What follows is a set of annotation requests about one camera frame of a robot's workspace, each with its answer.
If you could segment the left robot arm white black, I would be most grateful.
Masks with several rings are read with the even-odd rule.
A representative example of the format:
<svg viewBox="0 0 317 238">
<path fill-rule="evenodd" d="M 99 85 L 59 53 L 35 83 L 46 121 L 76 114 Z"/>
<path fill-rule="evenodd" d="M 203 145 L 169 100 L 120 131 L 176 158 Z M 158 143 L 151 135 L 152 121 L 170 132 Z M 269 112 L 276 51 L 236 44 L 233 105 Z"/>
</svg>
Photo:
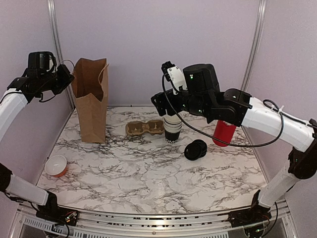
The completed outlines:
<svg viewBox="0 0 317 238">
<path fill-rule="evenodd" d="M 32 52 L 28 55 L 28 66 L 21 77 L 15 78 L 0 100 L 0 135 L 3 137 L 18 114 L 34 98 L 44 103 L 44 92 L 61 94 L 74 80 L 64 64 L 57 64 L 52 52 Z M 57 203 L 57 196 L 16 176 L 5 165 L 0 166 L 0 190 L 10 200 L 36 205 L 39 218 L 67 223 L 67 210 Z"/>
</svg>

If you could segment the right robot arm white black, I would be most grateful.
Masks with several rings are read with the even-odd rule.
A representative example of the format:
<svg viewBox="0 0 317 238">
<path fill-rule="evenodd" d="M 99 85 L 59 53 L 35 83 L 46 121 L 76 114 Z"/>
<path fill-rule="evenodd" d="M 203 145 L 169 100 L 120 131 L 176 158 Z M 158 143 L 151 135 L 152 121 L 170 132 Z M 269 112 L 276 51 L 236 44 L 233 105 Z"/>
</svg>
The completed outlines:
<svg viewBox="0 0 317 238">
<path fill-rule="evenodd" d="M 162 81 L 172 88 L 152 96 L 160 116 L 178 116 L 182 111 L 231 125 L 253 128 L 292 146 L 288 163 L 254 196 L 247 209 L 230 212 L 233 227 L 250 225 L 271 217 L 270 209 L 297 182 L 317 171 L 317 122 L 301 120 L 284 113 L 272 100 L 259 100 L 249 93 L 231 88 L 220 90 L 212 64 L 194 64 L 183 69 L 167 61 L 162 64 Z"/>
</svg>

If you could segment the brown paper bag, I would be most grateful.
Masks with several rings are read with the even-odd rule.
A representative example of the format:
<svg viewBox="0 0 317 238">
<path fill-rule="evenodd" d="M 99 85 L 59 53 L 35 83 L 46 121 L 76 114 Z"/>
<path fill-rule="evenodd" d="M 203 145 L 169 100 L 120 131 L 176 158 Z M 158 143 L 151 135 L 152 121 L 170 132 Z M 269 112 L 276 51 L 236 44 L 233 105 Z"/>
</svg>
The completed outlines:
<svg viewBox="0 0 317 238">
<path fill-rule="evenodd" d="M 83 142 L 106 141 L 108 66 L 107 59 L 80 58 L 73 70 L 71 86 Z"/>
</svg>

